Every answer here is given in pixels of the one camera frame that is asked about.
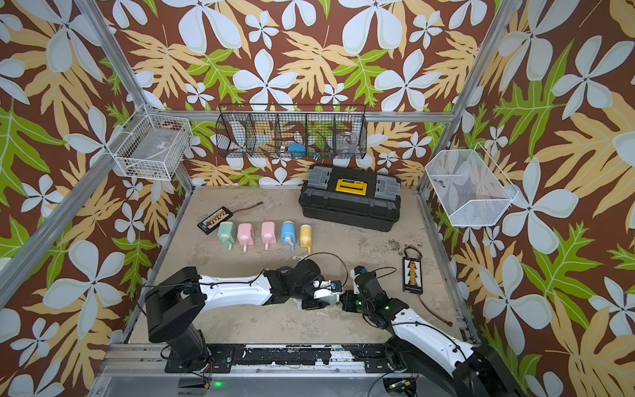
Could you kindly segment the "yellow pencil sharpener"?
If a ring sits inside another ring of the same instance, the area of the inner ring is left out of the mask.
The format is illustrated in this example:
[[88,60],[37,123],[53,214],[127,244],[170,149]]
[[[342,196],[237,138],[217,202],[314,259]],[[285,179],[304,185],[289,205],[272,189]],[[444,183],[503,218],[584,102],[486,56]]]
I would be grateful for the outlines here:
[[300,227],[299,246],[311,254],[313,249],[313,229],[311,225],[303,224]]

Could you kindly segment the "blue pencil sharpener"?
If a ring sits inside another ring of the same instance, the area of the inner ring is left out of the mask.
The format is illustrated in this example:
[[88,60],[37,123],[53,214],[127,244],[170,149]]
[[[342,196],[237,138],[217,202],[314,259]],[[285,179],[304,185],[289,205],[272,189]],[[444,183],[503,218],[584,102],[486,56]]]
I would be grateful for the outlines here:
[[285,221],[281,226],[281,240],[284,245],[288,245],[292,250],[296,245],[295,225],[292,221]]

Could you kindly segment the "pink sharpener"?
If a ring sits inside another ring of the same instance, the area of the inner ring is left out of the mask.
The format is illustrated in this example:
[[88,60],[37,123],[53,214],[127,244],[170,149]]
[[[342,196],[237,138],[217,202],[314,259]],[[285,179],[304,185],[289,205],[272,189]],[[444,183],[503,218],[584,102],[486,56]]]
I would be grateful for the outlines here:
[[237,228],[237,239],[244,252],[255,244],[255,233],[251,223],[240,223]]
[[261,240],[265,245],[266,251],[269,250],[271,245],[276,244],[275,222],[266,221],[261,224]]

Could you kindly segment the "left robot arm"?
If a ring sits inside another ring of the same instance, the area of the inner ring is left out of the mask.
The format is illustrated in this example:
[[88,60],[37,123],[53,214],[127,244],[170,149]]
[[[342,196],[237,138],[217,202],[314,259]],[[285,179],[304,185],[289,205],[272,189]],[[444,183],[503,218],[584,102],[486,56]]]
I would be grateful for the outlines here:
[[148,339],[168,346],[168,363],[177,372],[196,372],[213,363],[203,333],[193,326],[199,314],[233,306],[284,304],[289,299],[300,301],[305,310],[323,309],[337,303],[341,293],[342,282],[326,280],[311,259],[235,278],[202,276],[188,266],[147,292]]

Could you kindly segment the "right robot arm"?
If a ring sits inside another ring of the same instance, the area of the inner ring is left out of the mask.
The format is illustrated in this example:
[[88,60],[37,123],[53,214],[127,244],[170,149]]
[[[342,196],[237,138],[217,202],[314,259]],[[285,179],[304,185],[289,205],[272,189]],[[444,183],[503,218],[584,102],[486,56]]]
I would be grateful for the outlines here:
[[525,395],[494,349],[431,325],[402,300],[390,298],[375,271],[357,266],[351,278],[354,289],[342,295],[342,308],[392,335],[385,346],[394,355],[395,370],[423,375],[451,396]]

